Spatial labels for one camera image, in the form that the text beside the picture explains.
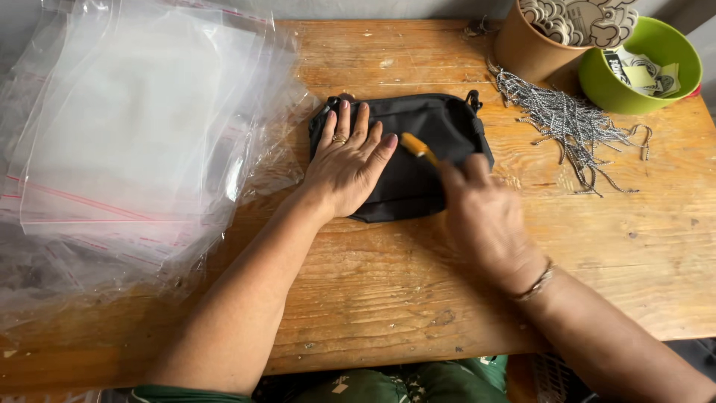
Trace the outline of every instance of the green bowl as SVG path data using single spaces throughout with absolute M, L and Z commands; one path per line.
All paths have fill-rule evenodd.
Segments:
M 701 59 L 681 32 L 657 19 L 641 16 L 624 43 L 633 54 L 645 54 L 660 66 L 679 63 L 681 90 L 666 98 L 639 94 L 611 71 L 599 48 L 587 50 L 579 65 L 579 82 L 586 96 L 607 112 L 641 115 L 663 108 L 693 93 L 701 82 Z

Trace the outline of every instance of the right hand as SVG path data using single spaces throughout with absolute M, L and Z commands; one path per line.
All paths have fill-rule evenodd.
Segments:
M 483 154 L 472 154 L 461 172 L 440 166 L 447 199 L 447 228 L 468 262 L 509 295 L 531 289 L 548 260 L 530 239 L 520 197 L 490 176 Z

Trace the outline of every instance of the black bag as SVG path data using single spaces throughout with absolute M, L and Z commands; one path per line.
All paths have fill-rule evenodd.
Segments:
M 369 126 L 380 120 L 383 135 L 400 136 L 410 132 L 425 142 L 438 159 L 461 164 L 471 153 L 484 153 L 494 159 L 485 140 L 483 122 L 476 117 L 482 107 L 475 90 L 466 100 L 446 94 L 421 94 L 383 100 L 362 101 L 370 107 Z M 339 113 L 342 97 L 330 97 L 323 109 L 309 123 L 311 160 L 330 110 Z M 351 104 L 351 133 L 355 126 L 359 102 Z M 368 200 L 350 218 L 363 222 L 386 222 L 424 217 L 445 209 L 440 176 L 425 158 L 417 158 L 402 146 L 385 167 Z

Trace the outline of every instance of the gold ring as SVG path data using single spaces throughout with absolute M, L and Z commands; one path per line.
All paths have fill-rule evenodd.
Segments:
M 346 141 L 348 141 L 348 139 L 345 138 L 345 137 L 343 137 L 343 136 L 341 136 L 341 135 L 339 135 L 339 134 L 336 134 L 336 135 L 333 136 L 333 142 L 335 143 L 336 141 L 340 141 L 341 144 L 345 144 Z

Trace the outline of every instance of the wooden tabletop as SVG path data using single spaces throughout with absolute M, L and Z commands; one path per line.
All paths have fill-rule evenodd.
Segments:
M 299 76 L 325 100 L 480 91 L 479 116 L 495 172 L 523 195 L 530 233 L 562 267 L 661 340 L 716 335 L 716 128 L 701 97 L 649 115 L 613 116 L 654 129 L 649 161 L 639 149 L 598 179 L 604 198 L 578 195 L 554 142 L 539 146 L 516 122 L 485 68 L 494 36 L 467 39 L 464 21 L 287 22 L 302 40 Z M 289 136 L 305 168 L 306 124 Z M 36 321 L 5 341 L 0 394 L 139 382 L 222 270 L 290 189 L 237 211 L 208 279 L 183 303 L 137 295 Z M 486 286 L 471 291 L 443 232 L 443 214 L 385 224 L 335 219 L 316 237 L 289 293 L 267 374 L 511 354 L 543 339 Z

